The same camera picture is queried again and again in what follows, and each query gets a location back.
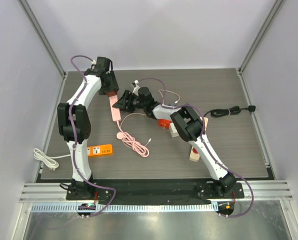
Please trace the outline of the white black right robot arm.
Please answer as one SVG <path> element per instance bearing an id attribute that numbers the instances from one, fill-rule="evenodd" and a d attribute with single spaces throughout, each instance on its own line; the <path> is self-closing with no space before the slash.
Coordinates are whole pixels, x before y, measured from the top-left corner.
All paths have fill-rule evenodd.
<path id="1" fill-rule="evenodd" d="M 207 166 L 214 183 L 215 194 L 220 198 L 226 198 L 232 193 L 236 184 L 235 176 L 211 146 L 206 134 L 206 121 L 192 105 L 165 105 L 153 98 L 148 87 L 141 87 L 137 93 L 126 90 L 113 107 L 129 113 L 142 109 L 149 118 L 171 121 L 179 137 L 197 151 Z"/>

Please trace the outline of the white cube socket adapter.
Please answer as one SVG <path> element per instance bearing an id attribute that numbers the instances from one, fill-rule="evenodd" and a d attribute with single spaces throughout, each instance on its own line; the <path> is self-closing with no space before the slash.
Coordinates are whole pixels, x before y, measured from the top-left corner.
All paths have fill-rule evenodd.
<path id="1" fill-rule="evenodd" d="M 171 122 L 169 124 L 168 131 L 169 131 L 169 133 L 170 133 L 170 135 L 171 135 L 172 138 L 175 138 L 175 137 L 178 137 L 179 136 L 179 133 L 178 133 L 178 131 L 177 131 L 177 129 L 176 129 L 176 127 L 175 127 L 175 125 L 174 125 L 173 122 Z"/>

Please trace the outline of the orange power strip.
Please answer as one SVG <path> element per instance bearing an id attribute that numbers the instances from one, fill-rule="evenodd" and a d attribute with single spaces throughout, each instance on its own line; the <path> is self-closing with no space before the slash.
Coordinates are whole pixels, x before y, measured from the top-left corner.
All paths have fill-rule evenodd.
<path id="1" fill-rule="evenodd" d="M 113 146 L 111 144 L 94 145 L 87 147 L 88 157 L 91 158 L 110 156 L 113 153 Z"/>

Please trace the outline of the red orange block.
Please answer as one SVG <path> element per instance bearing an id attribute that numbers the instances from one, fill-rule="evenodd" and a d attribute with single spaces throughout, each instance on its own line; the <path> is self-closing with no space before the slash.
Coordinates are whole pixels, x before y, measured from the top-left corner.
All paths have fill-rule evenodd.
<path id="1" fill-rule="evenodd" d="M 158 126 L 161 128 L 164 128 L 164 129 L 169 129 L 170 123 L 171 123 L 171 121 L 167 120 L 167 119 L 159 119 L 158 120 Z"/>

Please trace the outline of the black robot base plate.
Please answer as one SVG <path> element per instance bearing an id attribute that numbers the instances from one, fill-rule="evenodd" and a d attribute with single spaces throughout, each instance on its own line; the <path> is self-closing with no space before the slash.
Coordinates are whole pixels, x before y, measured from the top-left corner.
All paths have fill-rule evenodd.
<path id="1" fill-rule="evenodd" d="M 65 189 L 70 184 L 60 183 L 66 191 L 68 201 L 79 201 L 93 205 L 136 205 L 136 206 L 184 206 L 209 205 L 212 200 L 219 199 L 228 203 L 218 206 L 218 213 L 231 215 L 236 199 L 244 198 L 242 184 L 236 181 L 232 193 L 220 197 L 211 179 L 116 179 L 99 180 L 94 183 L 103 187 L 114 188 L 116 192 L 97 189 L 92 197 L 82 198 L 80 195 L 68 193 Z M 104 213 L 101 209 L 94 213 L 78 213 L 81 216 L 93 216 Z"/>

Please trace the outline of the brown wooden block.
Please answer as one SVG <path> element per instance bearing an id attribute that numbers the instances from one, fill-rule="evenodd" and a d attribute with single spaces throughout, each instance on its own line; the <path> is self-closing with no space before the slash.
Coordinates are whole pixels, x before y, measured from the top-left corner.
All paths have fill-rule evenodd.
<path id="1" fill-rule="evenodd" d="M 106 93 L 106 96 L 110 98 L 110 97 L 116 96 L 117 93 L 118 93 L 117 91 L 110 91 Z"/>

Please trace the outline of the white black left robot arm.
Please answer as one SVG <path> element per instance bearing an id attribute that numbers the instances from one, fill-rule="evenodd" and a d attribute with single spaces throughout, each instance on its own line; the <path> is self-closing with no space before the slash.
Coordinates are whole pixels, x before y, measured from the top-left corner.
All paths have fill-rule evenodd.
<path id="1" fill-rule="evenodd" d="M 89 200 L 97 189 L 116 192 L 112 187 L 94 184 L 89 165 L 87 142 L 92 127 L 88 107 L 95 94 L 108 97 L 113 121 L 119 121 L 121 117 L 119 110 L 113 107 L 118 100 L 119 86 L 112 60 L 99 56 L 91 61 L 91 67 L 81 72 L 81 75 L 82 83 L 74 95 L 66 103 L 58 104 L 57 119 L 59 134 L 63 136 L 69 148 L 73 168 L 71 184 L 65 189 L 69 194 Z"/>

